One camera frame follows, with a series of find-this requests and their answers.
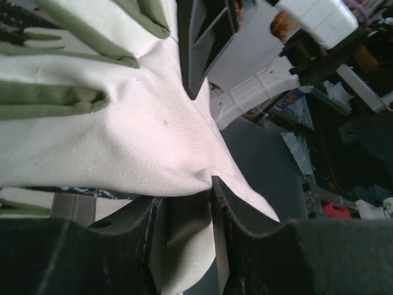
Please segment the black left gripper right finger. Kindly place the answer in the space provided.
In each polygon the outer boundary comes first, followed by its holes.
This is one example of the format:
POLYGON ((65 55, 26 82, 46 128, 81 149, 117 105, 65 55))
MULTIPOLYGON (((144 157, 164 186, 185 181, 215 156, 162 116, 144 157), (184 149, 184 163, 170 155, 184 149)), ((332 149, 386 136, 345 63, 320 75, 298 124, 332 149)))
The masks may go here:
POLYGON ((391 294, 392 222, 274 221, 212 179, 222 294, 391 294))

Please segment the white grey work glove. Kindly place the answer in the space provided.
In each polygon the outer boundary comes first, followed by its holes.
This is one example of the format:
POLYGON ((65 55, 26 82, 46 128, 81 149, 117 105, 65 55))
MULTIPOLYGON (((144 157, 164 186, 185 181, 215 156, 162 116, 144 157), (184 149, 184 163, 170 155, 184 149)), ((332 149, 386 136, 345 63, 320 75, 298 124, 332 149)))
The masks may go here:
POLYGON ((97 221, 131 202, 129 199, 62 195, 8 187, 1 189, 1 218, 51 216, 97 221))

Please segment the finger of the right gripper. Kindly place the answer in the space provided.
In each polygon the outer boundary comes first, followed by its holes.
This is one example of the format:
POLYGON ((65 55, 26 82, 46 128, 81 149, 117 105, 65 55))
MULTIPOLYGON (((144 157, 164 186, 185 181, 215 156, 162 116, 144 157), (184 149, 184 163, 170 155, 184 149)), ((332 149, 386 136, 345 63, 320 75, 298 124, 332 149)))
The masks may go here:
POLYGON ((191 100, 238 32, 235 1, 180 0, 177 26, 182 83, 191 100))

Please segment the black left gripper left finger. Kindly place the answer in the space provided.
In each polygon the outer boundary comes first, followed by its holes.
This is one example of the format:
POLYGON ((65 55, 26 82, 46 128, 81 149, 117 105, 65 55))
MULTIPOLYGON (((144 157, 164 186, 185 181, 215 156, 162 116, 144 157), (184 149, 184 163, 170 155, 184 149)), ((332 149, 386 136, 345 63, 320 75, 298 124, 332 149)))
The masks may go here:
POLYGON ((1 220, 2 294, 160 294, 166 201, 142 196, 88 227, 1 220))

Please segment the cream glove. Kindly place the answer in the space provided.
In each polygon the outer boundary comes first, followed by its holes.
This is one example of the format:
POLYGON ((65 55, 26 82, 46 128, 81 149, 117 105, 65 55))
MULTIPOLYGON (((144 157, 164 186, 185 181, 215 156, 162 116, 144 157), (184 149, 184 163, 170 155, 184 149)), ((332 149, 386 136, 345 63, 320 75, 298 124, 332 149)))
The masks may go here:
POLYGON ((176 1, 39 1, 65 30, 63 49, 1 47, 1 183, 75 185, 172 197, 164 294, 197 283, 216 256, 210 208, 192 200, 214 177, 272 220, 209 107, 208 83, 182 85, 176 1))

